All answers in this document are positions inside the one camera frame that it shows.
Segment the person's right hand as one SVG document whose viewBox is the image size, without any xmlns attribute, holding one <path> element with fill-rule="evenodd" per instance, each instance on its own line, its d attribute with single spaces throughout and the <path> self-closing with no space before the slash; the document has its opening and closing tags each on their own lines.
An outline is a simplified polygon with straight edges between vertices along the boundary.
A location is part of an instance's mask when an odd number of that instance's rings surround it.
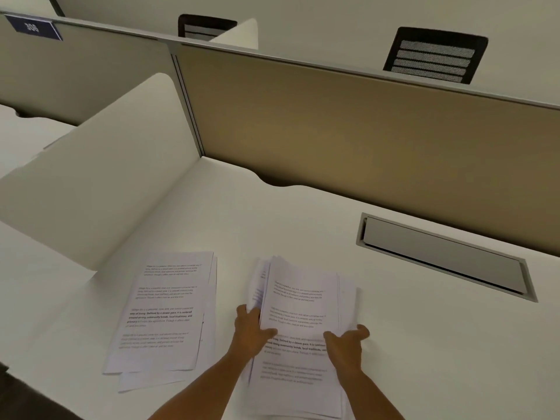
<svg viewBox="0 0 560 420">
<path fill-rule="evenodd" d="M 342 387 L 357 382 L 365 376 L 362 370 L 361 343 L 369 336 L 368 328 L 358 324 L 355 329 L 348 330 L 339 336 L 338 345 L 326 346 L 328 357 Z"/>
</svg>

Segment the black mesh office chair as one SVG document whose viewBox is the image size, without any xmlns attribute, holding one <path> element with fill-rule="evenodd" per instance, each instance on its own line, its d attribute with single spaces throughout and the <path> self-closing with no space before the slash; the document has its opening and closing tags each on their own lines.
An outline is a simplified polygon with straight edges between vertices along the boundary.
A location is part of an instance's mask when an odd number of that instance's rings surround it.
<svg viewBox="0 0 560 420">
<path fill-rule="evenodd" d="M 399 27 L 383 71 L 469 85 L 489 38 L 418 27 Z"/>
<path fill-rule="evenodd" d="M 188 39 L 211 41 L 238 25 L 236 20 L 197 14 L 181 14 L 178 17 L 178 36 Z"/>
</svg>

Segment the blue number sign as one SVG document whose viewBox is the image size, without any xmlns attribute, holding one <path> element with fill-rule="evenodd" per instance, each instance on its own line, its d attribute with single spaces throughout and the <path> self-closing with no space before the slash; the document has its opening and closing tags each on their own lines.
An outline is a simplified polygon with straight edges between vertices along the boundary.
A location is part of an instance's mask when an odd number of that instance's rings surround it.
<svg viewBox="0 0 560 420">
<path fill-rule="evenodd" d="M 20 34 L 39 36 L 57 41 L 63 41 L 63 37 L 52 20 L 43 18 L 27 17 L 12 13 L 2 13 L 13 29 Z"/>
</svg>

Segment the beige desk partition panel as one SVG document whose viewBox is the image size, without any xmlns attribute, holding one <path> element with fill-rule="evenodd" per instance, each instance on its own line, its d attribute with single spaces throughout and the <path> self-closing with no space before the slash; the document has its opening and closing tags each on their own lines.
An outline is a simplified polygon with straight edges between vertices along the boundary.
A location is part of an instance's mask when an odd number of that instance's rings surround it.
<svg viewBox="0 0 560 420">
<path fill-rule="evenodd" d="M 158 34 L 69 18 L 52 20 L 63 41 L 16 32 L 0 10 L 0 105 L 79 125 L 157 73 L 181 93 Z"/>
</svg>

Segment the white side divider panel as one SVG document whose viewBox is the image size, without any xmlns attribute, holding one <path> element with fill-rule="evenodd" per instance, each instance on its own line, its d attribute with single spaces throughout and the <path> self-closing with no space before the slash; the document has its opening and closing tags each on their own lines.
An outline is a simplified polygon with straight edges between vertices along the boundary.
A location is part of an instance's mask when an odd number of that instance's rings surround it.
<svg viewBox="0 0 560 420">
<path fill-rule="evenodd" d="M 157 73 L 1 178 L 0 222 L 99 270 L 199 159 Z"/>
<path fill-rule="evenodd" d="M 223 32 L 210 40 L 212 43 L 247 48 L 259 49 L 258 22 L 255 18 L 239 23 L 235 27 Z"/>
</svg>

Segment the person's left forearm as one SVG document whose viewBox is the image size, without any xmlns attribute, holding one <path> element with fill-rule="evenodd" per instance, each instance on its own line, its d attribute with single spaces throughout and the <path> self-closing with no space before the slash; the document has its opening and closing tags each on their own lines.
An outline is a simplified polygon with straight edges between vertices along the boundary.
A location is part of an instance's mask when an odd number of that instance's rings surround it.
<svg viewBox="0 0 560 420">
<path fill-rule="evenodd" d="M 216 364 L 148 420 L 222 420 L 236 384 L 251 359 L 247 351 L 229 350 Z"/>
</svg>

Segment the tan desk partition panel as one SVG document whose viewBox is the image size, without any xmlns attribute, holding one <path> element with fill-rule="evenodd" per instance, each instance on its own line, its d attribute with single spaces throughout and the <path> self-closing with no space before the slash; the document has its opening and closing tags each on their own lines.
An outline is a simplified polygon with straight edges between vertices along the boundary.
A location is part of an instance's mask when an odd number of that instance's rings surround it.
<svg viewBox="0 0 560 420">
<path fill-rule="evenodd" d="M 181 43 L 204 154 L 560 256 L 560 106 Z"/>
</svg>

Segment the stack of printed papers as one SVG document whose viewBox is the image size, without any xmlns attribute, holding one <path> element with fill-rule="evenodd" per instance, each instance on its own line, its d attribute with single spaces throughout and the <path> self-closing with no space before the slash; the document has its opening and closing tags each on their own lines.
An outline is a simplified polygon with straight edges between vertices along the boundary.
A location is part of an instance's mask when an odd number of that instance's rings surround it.
<svg viewBox="0 0 560 420">
<path fill-rule="evenodd" d="M 217 258 L 211 251 L 150 254 L 136 274 L 103 374 L 118 393 L 189 384 L 214 359 Z"/>
<path fill-rule="evenodd" d="M 277 331 L 246 368 L 248 412 L 343 420 L 348 402 L 323 334 L 355 328 L 354 282 L 274 256 L 256 261 L 248 289 L 247 310 L 259 308 L 260 327 Z"/>
</svg>

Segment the person's left hand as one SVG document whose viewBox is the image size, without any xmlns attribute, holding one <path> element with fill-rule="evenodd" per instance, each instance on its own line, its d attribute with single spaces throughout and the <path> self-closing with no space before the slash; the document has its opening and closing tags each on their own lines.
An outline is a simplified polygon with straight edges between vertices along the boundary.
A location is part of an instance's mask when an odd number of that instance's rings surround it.
<svg viewBox="0 0 560 420">
<path fill-rule="evenodd" d="M 230 349 L 241 359 L 248 361 L 258 355 L 267 342 L 261 341 L 260 308 L 250 311 L 239 305 L 234 321 L 234 337 Z"/>
</svg>

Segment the person's right forearm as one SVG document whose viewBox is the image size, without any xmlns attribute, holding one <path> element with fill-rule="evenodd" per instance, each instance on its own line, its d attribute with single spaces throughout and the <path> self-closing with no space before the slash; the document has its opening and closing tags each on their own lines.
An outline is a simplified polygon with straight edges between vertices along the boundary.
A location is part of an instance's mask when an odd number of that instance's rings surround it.
<svg viewBox="0 0 560 420">
<path fill-rule="evenodd" d="M 337 370 L 355 420 L 405 420 L 372 379 L 362 370 Z"/>
</svg>

